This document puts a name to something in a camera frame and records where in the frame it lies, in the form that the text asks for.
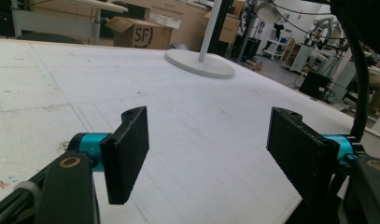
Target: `cable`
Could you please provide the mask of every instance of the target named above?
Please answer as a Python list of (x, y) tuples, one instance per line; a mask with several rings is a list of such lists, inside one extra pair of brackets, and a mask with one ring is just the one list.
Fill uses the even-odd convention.
[(32, 7), (32, 6), (36, 6), (36, 5), (39, 5), (39, 4), (42, 4), (42, 3), (46, 3), (46, 2), (50, 2), (52, 0), (45, 0), (45, 1), (42, 1), (42, 2), (38, 2), (38, 3), (34, 3), (34, 4), (31, 4), (31, 5), (27, 5), (29, 7)]
[[(279, 12), (280, 16), (281, 16), (286, 22), (288, 22), (290, 25), (294, 26), (294, 27), (297, 28), (298, 30), (300, 30), (300, 31), (302, 31), (302, 32), (304, 32), (304, 33), (306, 33), (306, 34), (308, 34), (308, 35), (310, 35), (310, 36), (314, 35), (314, 34), (312, 34), (312, 32), (304, 31), (302, 28), (300, 28), (300, 27), (294, 25), (291, 21), (289, 21), (288, 19), (286, 19), (286, 17), (284, 17), (284, 16), (282, 15), (282, 13), (279, 11), (279, 9), (277, 9), (275, 3), (273, 3), (271, 0), (268, 0), (268, 1), (269, 1), (272, 5), (274, 5), (274, 8)], [(326, 37), (326, 36), (323, 36), (323, 35), (314, 35), (314, 36), (319, 36), (319, 37), (322, 37), (322, 38), (325, 38), (325, 39), (339, 39), (339, 40), (345, 40), (345, 39), (346, 39), (346, 38)]]
[(280, 7), (280, 8), (283, 8), (287, 11), (290, 11), (290, 12), (295, 12), (295, 13), (300, 13), (300, 14), (303, 14), (303, 15), (318, 15), (318, 16), (324, 16), (324, 15), (332, 15), (331, 13), (309, 13), (309, 12), (299, 12), (299, 11), (294, 11), (294, 10), (291, 10), (291, 9), (288, 9), (286, 7), (281, 7), (281, 6), (278, 6), (277, 4), (275, 4), (274, 2), (272, 2), (272, 0), (268, 0), (270, 3), (274, 4), (276, 7)]

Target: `wall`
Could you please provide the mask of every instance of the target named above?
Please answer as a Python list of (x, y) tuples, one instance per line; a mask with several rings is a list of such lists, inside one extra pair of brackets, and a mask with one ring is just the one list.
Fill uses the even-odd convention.
[[(285, 7), (290, 10), (294, 11), (302, 11), (307, 13), (318, 13), (321, 9), (321, 4), (316, 3), (310, 3), (300, 0), (276, 0), (275, 3), (280, 7)], [(300, 13), (290, 12), (283, 8), (278, 8), (281, 14), (288, 13), (289, 14), (289, 21), (296, 25), (297, 27), (303, 29), (304, 31), (309, 31), (313, 25), (313, 20), (315, 19), (316, 15), (303, 15)], [(297, 29), (296, 27), (292, 26), (291, 24), (285, 22), (283, 24), (286, 29), (290, 29), (292, 32), (292, 37), (295, 39), (297, 43), (302, 43), (303, 39), (305, 37), (305, 33), (301, 30)], [(259, 47), (259, 50), (257, 51), (258, 54), (262, 54), (262, 48), (266, 45), (266, 38), (269, 37), (269, 33), (271, 32), (271, 28), (273, 27), (273, 24), (266, 24), (262, 35), (260, 36), (261, 44)]]

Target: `desk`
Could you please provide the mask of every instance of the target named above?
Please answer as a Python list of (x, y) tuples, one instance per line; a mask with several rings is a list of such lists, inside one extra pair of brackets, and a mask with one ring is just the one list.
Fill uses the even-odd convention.
[(301, 198), (266, 150), (271, 107), (320, 133), (349, 133), (353, 120), (222, 58), (234, 78), (190, 74), (164, 53), (0, 39), (0, 180), (9, 184), (0, 200), (76, 133), (113, 132), (120, 113), (146, 105), (150, 149), (130, 201), (107, 204), (94, 174), (103, 223), (284, 223)]
[[(370, 72), (370, 76), (377, 76), (380, 77), (380, 68), (371, 66), (368, 67), (368, 70)], [(374, 126), (369, 130), (370, 133), (373, 133), (380, 137), (380, 117), (375, 121)]]
[(332, 50), (317, 49), (316, 52), (322, 54), (323, 56), (327, 58), (326, 61), (324, 61), (319, 66), (319, 68), (317, 69), (317, 72), (320, 75), (323, 75), (325, 77), (332, 77), (338, 68), (341, 58), (338, 57), (335, 51), (332, 51)]

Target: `black cable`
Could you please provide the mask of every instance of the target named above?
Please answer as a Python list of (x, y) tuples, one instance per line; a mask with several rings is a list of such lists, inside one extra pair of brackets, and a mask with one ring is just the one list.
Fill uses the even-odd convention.
[(17, 216), (26, 208), (33, 204), (33, 195), (26, 189), (16, 189), (21, 191), (20, 196), (0, 214), (0, 224), (9, 224), (15, 221)]
[(294, 11), (294, 10), (291, 10), (291, 9), (288, 9), (286, 7), (281, 7), (281, 6), (278, 6), (277, 4), (275, 4), (274, 2), (272, 2), (272, 0), (268, 0), (270, 3), (272, 3), (273, 5), (275, 5), (276, 7), (280, 7), (280, 8), (283, 8), (287, 11), (290, 11), (290, 12), (295, 12), (295, 13), (299, 13), (299, 14), (303, 14), (303, 15), (318, 15), (318, 16), (324, 16), (324, 15), (332, 15), (331, 13), (309, 13), (309, 12), (299, 12), (299, 11)]
[(370, 102), (370, 79), (365, 55), (359, 41), (353, 36), (353, 32), (351, 32), (352, 30), (347, 30), (345, 28), (344, 30), (347, 34), (347, 41), (349, 42), (349, 46), (352, 50), (358, 79), (357, 110), (350, 135), (355, 136), (358, 140), (361, 140), (368, 118), (367, 111), (368, 104)]
[(52, 0), (45, 0), (45, 1), (42, 1), (42, 2), (38, 2), (38, 3), (31, 4), (30, 6), (27, 5), (27, 6), (32, 7), (32, 6), (36, 6), (36, 5), (39, 5), (39, 4), (42, 4), (42, 3), (46, 3), (46, 2), (50, 2), (50, 1), (52, 1)]

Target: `shelf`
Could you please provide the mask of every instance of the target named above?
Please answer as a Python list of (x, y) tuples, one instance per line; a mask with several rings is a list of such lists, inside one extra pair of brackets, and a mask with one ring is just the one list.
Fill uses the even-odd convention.
[(285, 54), (284, 51), (282, 53), (273, 53), (273, 52), (271, 52), (271, 51), (269, 51), (267, 49), (265, 49), (264, 52), (265, 53), (269, 53), (269, 54), (274, 55), (274, 56), (277, 56), (277, 57), (281, 57), (281, 56), (283, 56), (283, 54)]
[(269, 41), (271, 43), (278, 44), (278, 45), (282, 45), (282, 46), (286, 46), (288, 44), (288, 43), (282, 43), (282, 42), (279, 42), (279, 41), (273, 40), (273, 39), (267, 39), (267, 41)]

